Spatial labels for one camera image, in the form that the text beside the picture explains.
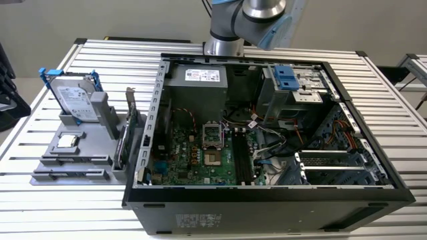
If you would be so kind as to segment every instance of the power supply label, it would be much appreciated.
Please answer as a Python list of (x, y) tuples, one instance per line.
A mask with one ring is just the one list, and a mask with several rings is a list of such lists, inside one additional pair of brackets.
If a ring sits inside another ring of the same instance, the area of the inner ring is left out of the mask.
[(71, 115), (81, 121), (97, 121), (87, 91), (80, 87), (59, 86), (57, 91)]
[(221, 222), (221, 214), (176, 214), (179, 228), (217, 228)]
[(187, 69), (185, 70), (185, 81), (219, 82), (220, 81), (220, 71), (219, 70), (204, 70), (204, 69)]

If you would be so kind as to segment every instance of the slotted metal table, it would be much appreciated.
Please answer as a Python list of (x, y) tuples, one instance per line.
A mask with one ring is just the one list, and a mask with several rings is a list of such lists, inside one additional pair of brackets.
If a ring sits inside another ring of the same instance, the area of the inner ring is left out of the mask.
[[(87, 40), (57, 68), (100, 74), (108, 103), (127, 110), (125, 88), (137, 109), (149, 107), (160, 53), (201, 54), (200, 44)], [(352, 232), (323, 234), (195, 235), (179, 239), (427, 239), (427, 123), (371, 60), (353, 51), (245, 47), (247, 57), (327, 61), (353, 99), (416, 202)], [(32, 186), (30, 173), (60, 125), (60, 108), (44, 88), (0, 147), (0, 238), (148, 239), (131, 210), (121, 209), (124, 185)]]

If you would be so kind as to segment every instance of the blue drive bracket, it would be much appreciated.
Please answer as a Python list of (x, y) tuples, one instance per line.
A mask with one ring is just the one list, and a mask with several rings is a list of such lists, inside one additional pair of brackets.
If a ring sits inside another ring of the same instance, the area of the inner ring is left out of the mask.
[(95, 70), (92, 70), (91, 76), (93, 78), (96, 91), (97, 92), (104, 92), (104, 89), (103, 89), (103, 86), (101, 86), (101, 81), (100, 81), (100, 75)]
[[(51, 69), (49, 71), (47, 71), (47, 69), (44, 67), (41, 67), (39, 69), (39, 76), (44, 82), (44, 85), (47, 87), (47, 89), (49, 89), (49, 91), (52, 92), (53, 94), (53, 97), (57, 101), (57, 104), (60, 106), (60, 109), (61, 109), (61, 114), (65, 115), (67, 114), (67, 111), (61, 105), (61, 102), (55, 94), (55, 91), (52, 90), (52, 86), (51, 86), (51, 82), (53, 81), (53, 79), (56, 77), (60, 77), (60, 76), (68, 76), (68, 77), (84, 77), (84, 78), (88, 78), (89, 80), (93, 79), (93, 83), (95, 83), (95, 90), (97, 92), (103, 92), (104, 89), (103, 89), (103, 86), (101, 86), (101, 81), (100, 81), (100, 75), (97, 74), (97, 72), (95, 70), (92, 70), (92, 72), (88, 74), (88, 73), (76, 73), (76, 72), (64, 72), (63, 69)], [(76, 123), (77, 125), (81, 123), (81, 121), (79, 119), (76, 119)]]
[(280, 90), (296, 91), (300, 89), (300, 83), (289, 66), (273, 66), (272, 74)]
[(60, 100), (59, 100), (59, 98), (57, 98), (57, 96), (56, 96), (56, 94), (55, 94), (55, 91), (52, 90), (52, 87), (51, 87), (51, 82), (49, 82), (49, 79), (48, 79), (48, 76), (49, 76), (49, 73), (51, 74), (53, 74), (53, 76), (60, 76), (61, 74), (64, 74), (64, 71), (63, 70), (49, 70), (47, 73), (47, 69), (44, 68), (44, 67), (41, 67), (40, 69), (39, 69), (39, 76), (40, 76), (40, 78), (41, 78), (41, 80), (43, 80), (43, 82), (44, 82), (44, 85), (45, 85), (45, 88), (52, 92), (52, 95), (53, 95), (53, 97), (55, 97), (55, 100), (57, 101), (57, 104), (59, 104), (59, 106), (60, 106), (60, 110), (63, 111), (63, 113), (65, 113), (65, 109), (64, 109), (64, 107), (63, 107), (63, 105), (61, 105), (61, 102), (60, 102)]

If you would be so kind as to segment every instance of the gray plastic stand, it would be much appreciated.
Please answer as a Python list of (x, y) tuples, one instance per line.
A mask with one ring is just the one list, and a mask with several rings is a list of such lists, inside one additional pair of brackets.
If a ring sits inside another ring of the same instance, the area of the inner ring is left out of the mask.
[[(128, 164), (116, 169), (113, 164), (117, 139), (127, 116), (117, 115), (108, 106), (105, 92), (93, 92), (91, 103), (99, 122), (81, 122), (71, 115), (59, 116), (61, 125), (55, 133), (47, 151), (40, 158), (40, 165), (33, 171), (32, 185), (123, 185), (127, 182)], [(131, 151), (139, 149), (144, 123), (135, 129)], [(59, 147), (61, 136), (76, 136), (71, 147)]]

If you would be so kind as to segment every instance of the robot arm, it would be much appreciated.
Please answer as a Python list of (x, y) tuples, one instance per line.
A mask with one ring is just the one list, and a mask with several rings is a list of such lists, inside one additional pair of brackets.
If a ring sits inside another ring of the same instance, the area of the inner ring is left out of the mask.
[(212, 0), (209, 40), (205, 55), (243, 56), (244, 40), (272, 50), (283, 39), (292, 18), (285, 0)]

